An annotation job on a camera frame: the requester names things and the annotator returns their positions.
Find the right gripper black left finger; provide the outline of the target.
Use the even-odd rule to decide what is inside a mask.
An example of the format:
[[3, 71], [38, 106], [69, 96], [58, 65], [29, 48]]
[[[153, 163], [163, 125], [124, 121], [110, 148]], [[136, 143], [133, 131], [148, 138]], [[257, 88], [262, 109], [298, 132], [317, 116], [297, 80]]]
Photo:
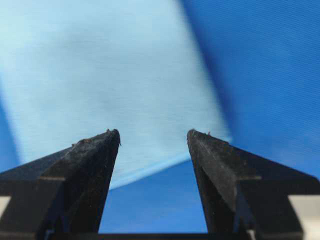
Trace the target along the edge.
[[96, 238], [120, 142], [107, 130], [2, 172], [1, 239]]

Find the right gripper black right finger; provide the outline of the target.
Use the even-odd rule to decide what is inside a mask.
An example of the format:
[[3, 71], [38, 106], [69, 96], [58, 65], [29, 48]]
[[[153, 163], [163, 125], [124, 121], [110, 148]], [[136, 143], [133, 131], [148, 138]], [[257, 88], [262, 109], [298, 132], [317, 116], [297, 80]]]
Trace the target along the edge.
[[187, 133], [207, 230], [216, 239], [317, 240], [320, 182], [194, 129]]

